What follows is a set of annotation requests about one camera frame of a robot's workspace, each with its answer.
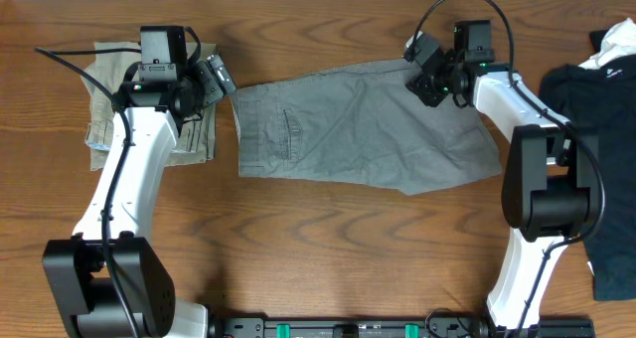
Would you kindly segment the grey shorts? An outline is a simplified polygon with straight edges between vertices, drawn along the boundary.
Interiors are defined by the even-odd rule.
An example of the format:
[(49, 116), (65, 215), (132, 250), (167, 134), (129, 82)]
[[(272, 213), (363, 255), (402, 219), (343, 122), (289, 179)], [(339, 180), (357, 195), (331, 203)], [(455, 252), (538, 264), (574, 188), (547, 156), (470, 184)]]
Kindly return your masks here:
[(404, 60), (363, 63), (239, 89), (231, 97), (242, 177), (344, 182), (407, 195), (501, 173), (473, 108), (424, 105)]

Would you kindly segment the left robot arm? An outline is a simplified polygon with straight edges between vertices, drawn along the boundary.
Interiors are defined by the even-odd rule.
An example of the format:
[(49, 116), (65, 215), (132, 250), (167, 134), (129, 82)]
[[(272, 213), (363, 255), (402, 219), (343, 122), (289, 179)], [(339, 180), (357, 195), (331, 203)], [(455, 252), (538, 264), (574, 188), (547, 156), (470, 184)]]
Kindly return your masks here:
[(117, 91), (68, 62), (46, 57), (100, 90), (114, 111), (113, 134), (84, 215), (65, 240), (48, 241), (42, 258), (57, 308), (71, 337), (222, 337), (222, 319), (177, 298), (174, 282), (151, 247), (162, 174), (182, 128), (236, 91), (218, 55), (189, 53), (190, 27), (143, 26), (140, 61)]

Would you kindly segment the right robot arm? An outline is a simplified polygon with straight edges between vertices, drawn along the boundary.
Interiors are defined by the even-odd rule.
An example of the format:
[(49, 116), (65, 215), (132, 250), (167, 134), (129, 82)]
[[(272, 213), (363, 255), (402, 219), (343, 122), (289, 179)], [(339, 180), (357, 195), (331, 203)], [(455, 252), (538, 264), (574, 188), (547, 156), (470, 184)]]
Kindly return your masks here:
[(512, 63), (496, 61), (487, 20), (456, 23), (448, 51), (417, 30), (403, 56), (420, 68), (406, 86), (423, 104), (436, 107), (451, 97), (458, 107), (473, 107), (510, 144), (501, 192), (508, 246), (486, 317), (471, 334), (540, 337), (540, 306), (559, 258), (604, 214), (597, 138), (577, 133), (526, 87)]

